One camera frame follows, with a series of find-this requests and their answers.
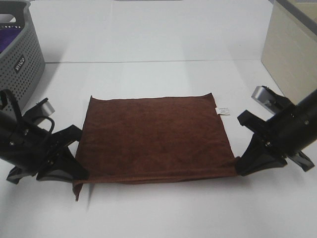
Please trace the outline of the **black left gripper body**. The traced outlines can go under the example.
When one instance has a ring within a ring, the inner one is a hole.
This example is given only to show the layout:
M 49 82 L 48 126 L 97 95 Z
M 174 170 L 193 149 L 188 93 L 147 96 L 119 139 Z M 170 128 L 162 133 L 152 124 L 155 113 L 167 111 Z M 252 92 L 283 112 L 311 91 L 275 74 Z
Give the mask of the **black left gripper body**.
M 81 139 L 82 130 L 74 125 L 53 133 L 54 120 L 40 115 L 37 104 L 22 116 L 22 122 L 26 158 L 30 160 L 24 170 L 35 175 L 54 154 Z

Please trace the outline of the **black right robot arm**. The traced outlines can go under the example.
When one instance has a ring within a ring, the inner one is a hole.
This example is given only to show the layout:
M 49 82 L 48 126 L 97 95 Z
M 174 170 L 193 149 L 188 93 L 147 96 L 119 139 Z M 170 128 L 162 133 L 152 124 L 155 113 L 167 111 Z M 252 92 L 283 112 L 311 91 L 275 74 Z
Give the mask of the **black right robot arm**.
M 245 110 L 238 116 L 242 126 L 254 134 L 244 154 L 237 159 L 237 174 L 246 176 L 270 168 L 287 165 L 286 158 L 308 171 L 314 167 L 303 149 L 317 139 L 317 92 L 313 91 L 298 104 L 258 86 L 252 98 L 273 116 L 263 119 Z

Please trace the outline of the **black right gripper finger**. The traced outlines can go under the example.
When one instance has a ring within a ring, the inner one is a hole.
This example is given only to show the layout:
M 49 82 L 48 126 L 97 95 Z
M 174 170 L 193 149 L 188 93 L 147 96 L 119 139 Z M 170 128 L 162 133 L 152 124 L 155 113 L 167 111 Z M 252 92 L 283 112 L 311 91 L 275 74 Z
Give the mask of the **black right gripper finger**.
M 274 147 L 266 146 L 265 141 L 257 135 L 252 136 L 244 154 L 236 159 L 235 170 L 241 176 L 287 165 L 285 157 Z
M 311 159 L 302 151 L 299 151 L 294 155 L 289 155 L 288 158 L 291 159 L 298 166 L 300 166 L 305 172 L 309 171 L 315 166 Z

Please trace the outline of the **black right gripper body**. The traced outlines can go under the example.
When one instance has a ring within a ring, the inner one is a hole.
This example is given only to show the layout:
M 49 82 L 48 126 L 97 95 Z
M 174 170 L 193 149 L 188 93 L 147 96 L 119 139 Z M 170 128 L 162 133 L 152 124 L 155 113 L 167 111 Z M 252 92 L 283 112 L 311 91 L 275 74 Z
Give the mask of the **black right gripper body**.
M 267 121 L 249 111 L 244 111 L 238 120 L 286 159 L 315 141 L 315 96 L 290 104 Z

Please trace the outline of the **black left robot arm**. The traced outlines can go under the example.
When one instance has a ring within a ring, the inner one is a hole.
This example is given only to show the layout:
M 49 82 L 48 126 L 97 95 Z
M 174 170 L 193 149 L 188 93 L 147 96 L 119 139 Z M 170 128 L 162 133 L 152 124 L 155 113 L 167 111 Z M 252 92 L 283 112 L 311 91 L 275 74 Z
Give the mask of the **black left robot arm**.
M 89 172 L 74 158 L 69 145 L 80 141 L 82 130 L 75 125 L 53 132 L 54 112 L 47 98 L 25 114 L 14 94 L 0 92 L 0 158 L 14 165 L 7 181 L 18 184 L 27 176 L 37 181 L 87 180 Z

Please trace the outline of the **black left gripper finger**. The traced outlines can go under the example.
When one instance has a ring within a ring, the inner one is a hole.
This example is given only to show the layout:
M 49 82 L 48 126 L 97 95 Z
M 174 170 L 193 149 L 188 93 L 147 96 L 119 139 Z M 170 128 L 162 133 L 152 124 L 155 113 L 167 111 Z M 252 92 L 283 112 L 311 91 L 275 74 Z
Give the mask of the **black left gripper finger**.
M 38 171 L 37 181 L 75 181 L 87 180 L 89 172 L 74 158 L 68 146 L 48 159 L 47 164 Z
M 14 167 L 8 174 L 6 180 L 13 184 L 18 184 L 19 181 L 27 176 L 34 176 L 35 173 L 31 171 L 27 171 L 18 167 Z

